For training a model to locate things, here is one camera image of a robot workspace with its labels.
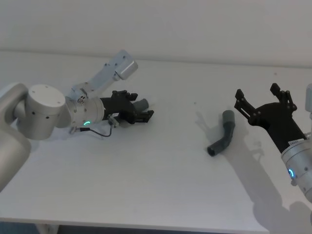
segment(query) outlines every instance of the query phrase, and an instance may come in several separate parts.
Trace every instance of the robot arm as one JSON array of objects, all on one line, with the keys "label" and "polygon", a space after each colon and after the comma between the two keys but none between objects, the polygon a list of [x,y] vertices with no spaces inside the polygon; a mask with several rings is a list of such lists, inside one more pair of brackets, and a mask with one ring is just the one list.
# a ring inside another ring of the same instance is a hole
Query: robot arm
[{"label": "robot arm", "polygon": [[[258,108],[251,106],[243,92],[236,92],[235,108],[252,126],[264,128],[281,153],[291,184],[298,185],[308,201],[312,202],[312,151],[311,140],[307,139],[293,120],[293,112],[297,110],[289,91],[280,91],[274,83],[271,92],[279,102],[264,104]],[[306,109],[309,108],[312,89],[307,89]]]},{"label": "robot arm", "polygon": [[[0,91],[0,192],[21,168],[30,154],[27,138],[44,140],[54,127],[71,127],[73,131],[91,123],[108,120],[114,127],[125,120],[131,124],[148,122],[153,111],[147,100],[136,100],[137,94],[113,91],[110,98],[99,98],[109,85],[127,79],[137,63],[120,51],[90,81],[75,85],[68,97],[49,85],[15,83]],[[17,130],[10,125],[17,119]]]},{"label": "robot arm", "polygon": [[149,107],[146,100],[145,105],[142,105],[142,101],[131,103],[136,100],[137,94],[113,91],[111,97],[98,97],[114,81],[127,79],[137,68],[133,58],[126,51],[120,51],[109,63],[104,64],[103,69],[91,80],[72,88],[70,95],[66,97],[66,108],[57,127],[71,127],[71,133],[74,133],[78,128],[102,120],[109,120],[114,127],[118,126],[121,120],[130,124],[148,122],[154,112],[142,112]]}]

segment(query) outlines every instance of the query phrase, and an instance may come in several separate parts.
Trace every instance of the blue led light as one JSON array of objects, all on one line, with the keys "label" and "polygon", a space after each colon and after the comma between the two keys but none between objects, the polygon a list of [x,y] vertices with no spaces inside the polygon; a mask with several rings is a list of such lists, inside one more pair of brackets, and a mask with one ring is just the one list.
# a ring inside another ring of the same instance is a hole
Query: blue led light
[{"label": "blue led light", "polygon": [[294,172],[293,172],[292,169],[288,169],[288,173],[289,173],[289,175],[291,176],[291,178],[294,178],[294,177],[295,177]]},{"label": "blue led light", "polygon": [[86,121],[83,125],[84,126],[87,126],[87,125],[89,125],[91,122],[90,121]]}]

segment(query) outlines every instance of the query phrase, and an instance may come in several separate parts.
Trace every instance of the white table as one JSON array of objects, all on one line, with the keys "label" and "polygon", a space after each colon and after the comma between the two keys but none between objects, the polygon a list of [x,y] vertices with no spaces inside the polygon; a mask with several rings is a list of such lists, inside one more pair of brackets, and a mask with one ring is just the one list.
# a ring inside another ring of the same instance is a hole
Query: white table
[{"label": "white table", "polygon": [[[45,83],[67,94],[108,59],[0,53],[1,87]],[[220,114],[234,109],[241,88],[255,107],[275,101],[270,86],[291,91],[294,119],[310,130],[304,110],[312,70],[138,61],[112,90],[157,99],[148,124],[32,141],[28,161],[0,193],[0,220],[225,233],[311,233],[312,205],[290,179],[268,134],[235,110],[229,148],[206,147],[222,136]]]}]

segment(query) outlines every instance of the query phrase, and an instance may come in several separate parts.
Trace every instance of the green led light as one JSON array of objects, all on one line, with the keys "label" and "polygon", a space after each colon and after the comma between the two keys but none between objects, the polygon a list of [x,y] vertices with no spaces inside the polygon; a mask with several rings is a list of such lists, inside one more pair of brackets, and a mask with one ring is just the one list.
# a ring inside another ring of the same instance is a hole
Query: green led light
[{"label": "green led light", "polygon": [[84,126],[87,126],[87,125],[89,125],[91,122],[90,121],[86,121],[83,125]]}]

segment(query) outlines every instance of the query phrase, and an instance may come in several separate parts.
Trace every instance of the pvc elbow pipe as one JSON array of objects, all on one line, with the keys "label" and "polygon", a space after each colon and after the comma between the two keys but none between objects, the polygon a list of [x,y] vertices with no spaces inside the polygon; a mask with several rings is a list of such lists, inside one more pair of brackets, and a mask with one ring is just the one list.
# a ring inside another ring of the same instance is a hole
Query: pvc elbow pipe
[{"label": "pvc elbow pipe", "polygon": [[143,111],[145,111],[147,108],[150,107],[149,102],[148,102],[145,98],[142,99],[142,100],[140,100],[140,101],[134,102],[133,105],[134,105],[136,111],[138,111],[138,112],[143,112]]},{"label": "pvc elbow pipe", "polygon": [[222,113],[224,136],[207,148],[210,156],[215,156],[225,150],[231,143],[235,128],[235,116],[231,110]]}]

